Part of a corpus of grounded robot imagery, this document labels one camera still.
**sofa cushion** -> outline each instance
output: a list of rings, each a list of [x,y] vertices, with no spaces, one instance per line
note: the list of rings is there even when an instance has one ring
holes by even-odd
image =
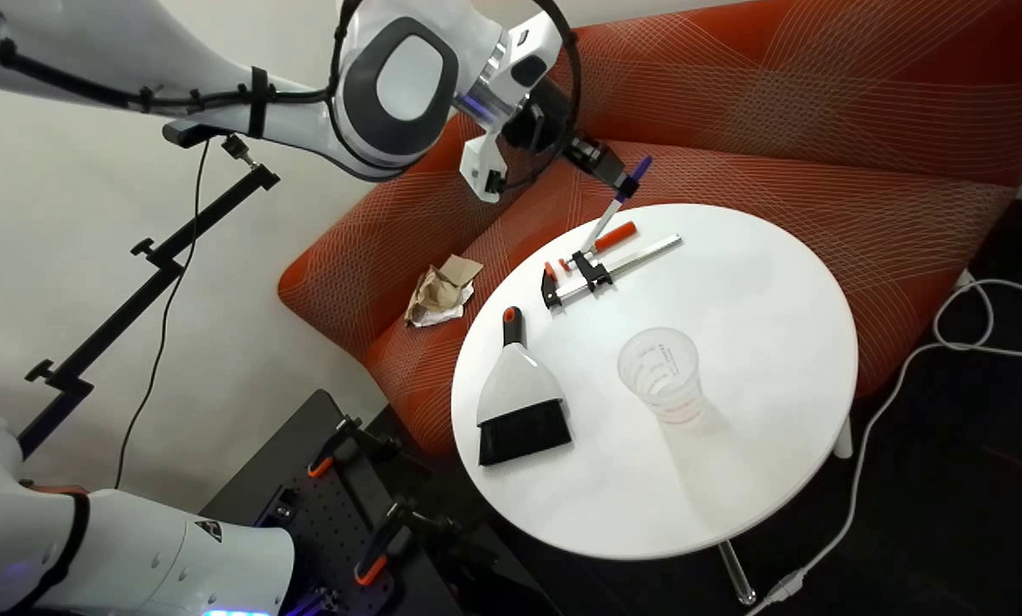
[[[628,163],[654,157],[628,207],[706,202],[759,216],[804,241],[849,299],[857,394],[890,375],[932,319],[1015,188],[676,145],[610,143]],[[469,324],[511,270],[555,235],[603,214],[612,192],[560,162],[464,251],[483,263],[464,319],[406,328],[401,317],[363,363],[424,449],[453,451],[449,399]]]

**dark carpet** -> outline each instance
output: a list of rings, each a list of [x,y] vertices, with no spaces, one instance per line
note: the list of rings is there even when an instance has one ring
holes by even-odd
[[[971,270],[1022,283],[1022,202],[1001,219]],[[1022,295],[988,292],[996,313],[988,343],[1022,348]],[[976,339],[980,301],[964,297],[944,323],[948,339]],[[851,411],[857,448],[886,393]],[[853,465],[831,457],[792,503],[733,540],[759,597],[839,530]],[[486,520],[565,616],[746,612],[716,551],[636,564],[577,557],[502,521],[453,464],[437,476],[427,489],[431,507],[473,524]],[[918,358],[872,432],[850,533],[796,597],[763,613],[1022,613],[1022,359],[943,348]]]

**plastic cup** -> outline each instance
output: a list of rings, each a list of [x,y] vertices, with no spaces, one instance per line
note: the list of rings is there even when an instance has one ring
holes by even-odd
[[[686,424],[705,410],[697,345],[670,328],[632,336],[616,357],[616,373],[666,424]]]

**orange sofa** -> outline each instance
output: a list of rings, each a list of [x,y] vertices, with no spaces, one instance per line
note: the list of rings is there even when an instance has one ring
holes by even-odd
[[[860,340],[857,395],[904,359],[1022,181],[1022,0],[760,0],[579,29],[582,126],[629,163],[628,207],[707,202],[766,219],[834,272]],[[566,83],[568,67],[553,69]],[[283,273],[281,300],[369,368],[418,444],[453,451],[457,353],[480,305],[612,192],[558,162],[480,202],[449,123]],[[506,152],[511,173],[525,169]],[[464,319],[406,328],[417,278],[483,263]]]

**brush handle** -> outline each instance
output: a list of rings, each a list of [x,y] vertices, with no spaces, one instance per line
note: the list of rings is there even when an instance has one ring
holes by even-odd
[[[503,312],[503,346],[517,342],[526,343],[526,321],[521,318],[517,305],[511,305]]]

